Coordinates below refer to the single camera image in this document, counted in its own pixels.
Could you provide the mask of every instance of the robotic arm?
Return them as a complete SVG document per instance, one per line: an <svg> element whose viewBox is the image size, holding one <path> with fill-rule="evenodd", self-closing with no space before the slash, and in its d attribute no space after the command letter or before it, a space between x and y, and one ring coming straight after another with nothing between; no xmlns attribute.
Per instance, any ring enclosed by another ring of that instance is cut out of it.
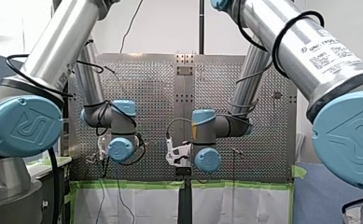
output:
<svg viewBox="0 0 363 224"><path fill-rule="evenodd" d="M363 91L356 90L363 85L363 61L308 17L314 15L323 23L318 13L302 13L291 1L211 2L251 29L276 68L284 69L281 73L309 101L307 118L321 161L337 177L363 189Z"/></svg>
<svg viewBox="0 0 363 224"><path fill-rule="evenodd" d="M128 160L141 137L135 133L135 102L104 99L100 78L86 64L94 62L86 44L97 20L115 1L64 1L19 73L0 83L0 156L29 157L51 148L63 131L62 90L77 61L84 92L81 117L95 128L111 128L109 155Z"/></svg>
<svg viewBox="0 0 363 224"><path fill-rule="evenodd" d="M98 72L89 63L95 64L93 44L86 45L79 56L77 64L77 83L82 92L84 109L81 119L93 128L111 128L112 140L108 146L108 155L116 162L128 160L135 150L144 144L140 134L135 130L135 102L130 100L105 100Z"/></svg>

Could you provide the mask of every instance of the blue joint cap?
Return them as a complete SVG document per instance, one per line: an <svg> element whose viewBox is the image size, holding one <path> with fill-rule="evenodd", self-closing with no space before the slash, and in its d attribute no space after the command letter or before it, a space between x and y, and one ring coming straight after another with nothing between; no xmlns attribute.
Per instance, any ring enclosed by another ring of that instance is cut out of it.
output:
<svg viewBox="0 0 363 224"><path fill-rule="evenodd" d="M108 145L109 157L116 162L128 160L133 153L133 143L126 138L114 138Z"/></svg>
<svg viewBox="0 0 363 224"><path fill-rule="evenodd" d="M195 125L204 124L216 118L216 112L213 109L199 109L192 113L192 121Z"/></svg>
<svg viewBox="0 0 363 224"><path fill-rule="evenodd" d="M128 116L135 117L135 102L131 100L115 100L112 102L119 110Z"/></svg>
<svg viewBox="0 0 363 224"><path fill-rule="evenodd" d="M218 11L224 11L230 0L211 0L211 6Z"/></svg>
<svg viewBox="0 0 363 224"><path fill-rule="evenodd" d="M62 112L46 98L26 95L0 104L0 156L37 155L53 147L62 132Z"/></svg>
<svg viewBox="0 0 363 224"><path fill-rule="evenodd" d="M314 150L343 181L363 189L363 91L325 105L313 123Z"/></svg>
<svg viewBox="0 0 363 224"><path fill-rule="evenodd" d="M218 151L212 147L207 147L198 152L195 157L195 166L200 171L213 173L221 166L221 156Z"/></svg>

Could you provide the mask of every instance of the perforated metal panel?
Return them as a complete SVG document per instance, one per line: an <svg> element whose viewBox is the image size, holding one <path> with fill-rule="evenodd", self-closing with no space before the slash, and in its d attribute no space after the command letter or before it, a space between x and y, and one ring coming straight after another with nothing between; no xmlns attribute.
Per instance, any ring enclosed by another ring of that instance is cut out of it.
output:
<svg viewBox="0 0 363 224"><path fill-rule="evenodd" d="M196 56L195 107L228 112L244 57ZM281 93L274 99L275 92ZM251 114L253 133L239 138L217 139L222 166L212 178L265 182L289 182L295 148L296 89L272 68L266 73L259 101ZM236 155L233 149L243 152ZM197 170L195 177L204 175Z"/></svg>
<svg viewBox="0 0 363 224"><path fill-rule="evenodd" d="M120 178L137 180L174 179L174 168L165 159L166 125L173 118L174 92L174 55L116 55L105 54L97 63L105 65L116 72L116 75L105 70L102 79L105 99L132 99L137 105L137 131L147 143L145 157L133 166L119 167ZM75 161L72 166L73 179L97 179L102 175L100 163L87 163L87 157L97 152L97 136L94 128L87 127L79 119L83 108L80 92L77 101L70 111L75 125L70 132L75 132L70 139ZM135 160L142 151L134 154ZM107 178L117 176L113 162L109 163Z"/></svg>
<svg viewBox="0 0 363 224"><path fill-rule="evenodd" d="M116 76L108 71L101 74L106 99L136 101L138 132L148 142L147 154L140 162L132 167L118 168L117 173L113 162L110 162L107 177L114 178L118 174L120 178L135 180L174 180L175 169L165 160L167 124L177 110L189 111L193 106L226 113L243 61L242 56L195 56L194 63L189 62L194 67L194 87L185 88L185 94L194 102L178 108L179 104L175 104L178 99L175 97L175 85L178 85L175 76L179 63L175 55L99 56L98 63L117 73ZM272 98L275 91L281 92L280 99ZM73 179L97 179L102 175L101 164L86 162L97 152L97 137L93 128L79 120L82 100L74 77L70 80L70 92L77 95L70 104L70 153L75 159L71 176ZM218 139L217 148L223 164L213 178L230 179L235 176L237 179L265 182L290 181L290 164L294 161L295 149L294 96L296 89L288 80L270 70L252 115L254 133L242 138ZM244 159L236 157L234 172L233 148L244 153ZM194 174L196 178L204 176L197 171Z"/></svg>

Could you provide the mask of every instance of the metal pole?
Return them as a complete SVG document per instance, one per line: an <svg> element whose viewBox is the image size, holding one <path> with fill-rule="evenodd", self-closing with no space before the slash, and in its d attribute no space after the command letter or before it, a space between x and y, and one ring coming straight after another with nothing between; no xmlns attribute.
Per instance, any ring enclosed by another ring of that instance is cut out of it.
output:
<svg viewBox="0 0 363 224"><path fill-rule="evenodd" d="M199 6L199 54L204 54L204 0Z"/></svg>
<svg viewBox="0 0 363 224"><path fill-rule="evenodd" d="M269 53L250 45L240 75L240 79L245 79L237 84L231 100L229 111L232 115L246 118L252 105L257 102L259 89L264 80L262 71L267 66L269 58Z"/></svg>

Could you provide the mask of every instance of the white wall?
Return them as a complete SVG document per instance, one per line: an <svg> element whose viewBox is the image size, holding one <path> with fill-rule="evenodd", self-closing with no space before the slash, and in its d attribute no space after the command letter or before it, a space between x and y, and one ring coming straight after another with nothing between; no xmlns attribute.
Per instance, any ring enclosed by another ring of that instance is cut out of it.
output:
<svg viewBox="0 0 363 224"><path fill-rule="evenodd" d="M107 18L93 32L99 52L120 50L133 13L140 0L123 0L112 6ZM226 13L205 1L205 54L245 55L248 43ZM199 1L144 1L134 20L123 52L192 53L199 51Z"/></svg>
<svg viewBox="0 0 363 224"><path fill-rule="evenodd" d="M363 1L355 0L296 0L303 10L316 10L326 20L326 29L363 60ZM320 162L312 144L312 125L305 118L308 103L299 95L299 130L306 135L301 161Z"/></svg>
<svg viewBox="0 0 363 224"><path fill-rule="evenodd" d="M29 53L51 17L51 0L0 0L0 55Z"/></svg>

